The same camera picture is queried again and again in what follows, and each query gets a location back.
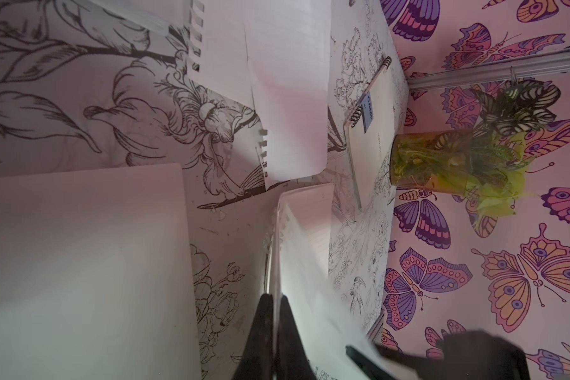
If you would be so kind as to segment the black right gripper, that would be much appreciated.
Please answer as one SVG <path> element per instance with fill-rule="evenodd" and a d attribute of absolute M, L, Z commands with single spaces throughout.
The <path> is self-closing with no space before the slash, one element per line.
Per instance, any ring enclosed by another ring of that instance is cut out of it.
<path fill-rule="evenodd" d="M 483 330 L 447 334 L 433 348 L 440 357 L 408 355 L 375 345 L 372 359 L 348 345 L 346 355 L 369 379 L 529 379 L 525 352 Z"/>

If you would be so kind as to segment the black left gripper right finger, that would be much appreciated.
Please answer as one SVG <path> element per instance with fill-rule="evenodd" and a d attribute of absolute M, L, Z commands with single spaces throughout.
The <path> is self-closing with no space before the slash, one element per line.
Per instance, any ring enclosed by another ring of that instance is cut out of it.
<path fill-rule="evenodd" d="M 288 297 L 280 300 L 276 339 L 276 378 L 278 380 L 315 380 L 316 376 L 302 344 Z"/>

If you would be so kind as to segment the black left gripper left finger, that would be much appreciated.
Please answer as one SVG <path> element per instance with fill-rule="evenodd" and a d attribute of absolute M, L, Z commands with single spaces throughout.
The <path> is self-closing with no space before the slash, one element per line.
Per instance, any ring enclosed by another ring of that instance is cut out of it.
<path fill-rule="evenodd" d="M 263 294 L 257 304 L 243 355 L 232 380 L 269 380 L 273 367 L 274 298 Z"/>

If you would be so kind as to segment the CAMP B5 spiral notebook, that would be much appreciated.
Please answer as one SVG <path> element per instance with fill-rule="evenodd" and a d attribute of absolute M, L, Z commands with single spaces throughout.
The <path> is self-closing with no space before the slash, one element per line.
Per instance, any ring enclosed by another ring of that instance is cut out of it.
<path fill-rule="evenodd" d="M 375 181 L 390 157 L 395 136 L 394 84 L 388 56 L 345 123 L 348 157 L 357 204 L 364 210 L 373 196 Z"/>

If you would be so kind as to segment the white spiral notebook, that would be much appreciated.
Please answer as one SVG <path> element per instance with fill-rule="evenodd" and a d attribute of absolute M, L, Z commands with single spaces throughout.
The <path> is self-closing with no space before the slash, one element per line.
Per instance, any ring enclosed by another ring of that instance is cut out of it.
<path fill-rule="evenodd" d="M 185 0 L 94 0 L 93 3 L 153 33 L 167 36 L 171 27 L 188 25 L 193 2 Z"/>

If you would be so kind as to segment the torn white lined page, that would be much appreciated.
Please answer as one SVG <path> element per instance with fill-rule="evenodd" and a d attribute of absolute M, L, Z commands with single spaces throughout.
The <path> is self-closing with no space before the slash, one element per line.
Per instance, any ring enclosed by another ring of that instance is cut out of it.
<path fill-rule="evenodd" d="M 243 2 L 192 1 L 189 29 L 188 77 L 252 109 Z"/>

